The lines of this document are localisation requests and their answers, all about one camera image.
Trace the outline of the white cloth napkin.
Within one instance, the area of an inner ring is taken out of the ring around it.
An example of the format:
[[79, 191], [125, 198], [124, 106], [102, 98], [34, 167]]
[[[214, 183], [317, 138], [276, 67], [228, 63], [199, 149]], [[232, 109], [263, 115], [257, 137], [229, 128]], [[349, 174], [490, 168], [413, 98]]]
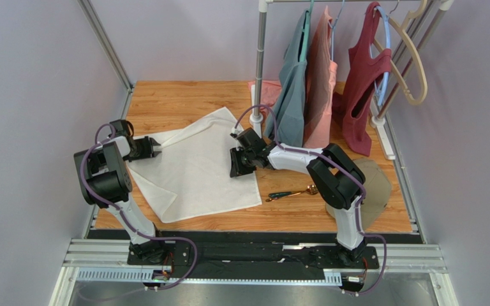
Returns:
[[128, 163], [133, 180], [163, 223], [262, 204], [255, 174], [231, 178], [230, 136], [237, 122], [220, 108], [183, 129], [154, 133], [160, 153]]

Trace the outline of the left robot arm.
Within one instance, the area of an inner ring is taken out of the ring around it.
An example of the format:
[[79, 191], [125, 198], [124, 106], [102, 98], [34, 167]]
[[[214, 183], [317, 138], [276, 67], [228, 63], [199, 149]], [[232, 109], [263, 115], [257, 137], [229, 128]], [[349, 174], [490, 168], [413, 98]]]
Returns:
[[158, 142], [134, 137], [133, 124], [125, 119], [106, 125], [109, 135], [88, 150], [74, 154], [82, 195], [89, 205], [110, 212], [130, 237], [129, 263], [161, 265], [170, 257], [160, 231], [139, 209], [132, 197], [132, 181], [126, 163], [153, 159]]

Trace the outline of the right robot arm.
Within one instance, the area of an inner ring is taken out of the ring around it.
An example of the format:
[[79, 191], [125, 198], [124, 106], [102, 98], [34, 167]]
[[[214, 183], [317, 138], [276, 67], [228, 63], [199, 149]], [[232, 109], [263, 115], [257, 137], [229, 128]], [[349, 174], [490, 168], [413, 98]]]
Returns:
[[277, 141], [267, 143], [251, 128], [234, 129], [231, 137], [237, 141], [237, 146], [230, 149], [232, 178], [251, 174], [259, 168], [309, 175], [325, 204], [333, 211], [338, 229], [338, 260], [346, 266], [361, 260], [366, 242], [360, 206], [366, 195], [366, 178], [339, 145], [330, 143], [323, 149], [304, 149]]

